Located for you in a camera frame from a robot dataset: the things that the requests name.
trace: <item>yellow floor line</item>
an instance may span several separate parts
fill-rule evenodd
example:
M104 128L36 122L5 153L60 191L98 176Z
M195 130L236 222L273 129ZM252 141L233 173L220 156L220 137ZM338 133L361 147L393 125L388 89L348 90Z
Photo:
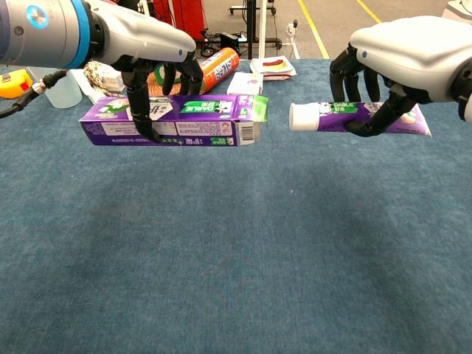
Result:
M359 5L362 6L362 8L364 8L366 13L368 13L370 17L374 19L375 22L377 22L378 24L382 23L382 21L378 19L378 17L371 11L370 8L367 7L367 5L365 5L365 3L362 2L362 0L356 0L356 1L359 3Z
M303 0L298 0L300 7L302 8L303 13L305 14L305 17L307 18L308 23L310 24L311 32L313 32L313 35L315 36L316 43L318 44L319 50L321 51L323 58L324 59L329 59L330 56L327 53L327 50L325 48L325 45L323 44L322 38L319 36L318 30L316 29L315 24L313 23L313 20L310 17L310 14L307 11L307 8L305 4L303 3Z

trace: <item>orange can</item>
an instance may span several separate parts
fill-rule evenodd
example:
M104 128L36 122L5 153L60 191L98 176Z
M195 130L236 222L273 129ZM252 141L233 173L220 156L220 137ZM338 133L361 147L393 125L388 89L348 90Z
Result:
M231 74L239 66L239 55L232 48L223 48L210 58L206 59L200 67L204 72L204 81L200 94L211 90L222 79Z

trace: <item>robotic hand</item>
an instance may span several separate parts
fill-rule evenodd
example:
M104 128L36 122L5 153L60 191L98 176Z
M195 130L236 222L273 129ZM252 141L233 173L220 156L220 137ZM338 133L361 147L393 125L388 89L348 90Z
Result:
M179 94L198 94L195 48L187 33L106 1L0 0L0 63L79 69L94 59L112 66L122 73L138 132L152 141L160 138L149 117L148 75L163 63L164 94L177 71Z
M369 98L380 100L378 75L389 97L368 123L348 122L358 136L377 136L415 104L458 102L461 119L472 123L472 26L419 16L355 31L347 49L330 65L335 101L360 102L358 73Z

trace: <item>toothpaste box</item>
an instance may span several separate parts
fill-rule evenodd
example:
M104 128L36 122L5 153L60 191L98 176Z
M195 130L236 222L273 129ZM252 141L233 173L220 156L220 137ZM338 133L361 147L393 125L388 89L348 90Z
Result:
M241 146L260 138L268 99L260 95L150 97L150 118L162 142L141 136L127 97L101 98L80 119L95 145Z

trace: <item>blue ring joint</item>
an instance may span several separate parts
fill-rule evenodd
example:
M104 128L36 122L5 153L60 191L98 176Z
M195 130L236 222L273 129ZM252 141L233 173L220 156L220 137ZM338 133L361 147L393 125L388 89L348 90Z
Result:
M77 13L77 20L79 22L79 46L75 58L65 66L65 69L75 69L79 67L79 65L87 58L90 44L90 24L86 9L83 8L80 0L71 0L71 3L74 5L75 12Z
M0 0L0 59L7 54L10 46L10 15L5 0Z
M49 16L46 11L40 8L38 5L30 5L27 8L28 21L34 28L38 30L44 30L49 24Z

